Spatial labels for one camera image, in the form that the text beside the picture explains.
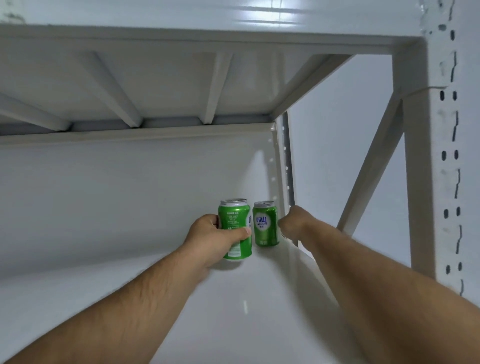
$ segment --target person's left hand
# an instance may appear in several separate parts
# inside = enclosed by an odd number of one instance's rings
[[[221,230],[217,226],[217,215],[203,215],[190,227],[182,246],[194,252],[202,261],[204,268],[218,262],[234,243],[245,240],[252,234],[250,228]]]

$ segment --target beer can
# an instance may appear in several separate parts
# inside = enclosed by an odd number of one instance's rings
[[[253,228],[258,246],[275,246],[279,243],[277,219],[277,209],[273,201],[255,202]]]
[[[250,206],[245,198],[234,198],[220,201],[218,207],[218,228],[237,229],[252,226]],[[232,245],[224,258],[227,260],[242,260],[252,255],[252,236]]]

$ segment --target fist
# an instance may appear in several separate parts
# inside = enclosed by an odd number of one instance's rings
[[[209,268],[229,251],[234,243],[245,240],[252,234],[250,228],[220,230],[217,215],[203,215],[198,218],[188,231],[183,246],[194,251]]]
[[[300,206],[292,206],[288,215],[278,221],[282,234],[291,240],[302,240],[305,227],[316,219]]]

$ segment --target person's right arm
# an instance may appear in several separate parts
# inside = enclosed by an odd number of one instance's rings
[[[314,256],[372,364],[480,363],[480,309],[293,206],[282,233]]]

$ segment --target can rim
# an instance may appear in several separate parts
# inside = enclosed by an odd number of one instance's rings
[[[258,201],[255,202],[253,207],[258,207],[258,208],[269,208],[269,207],[274,207],[275,202],[274,201]]]
[[[237,207],[237,206],[247,206],[247,199],[246,198],[231,198],[228,200],[221,200],[220,206],[223,207]]]

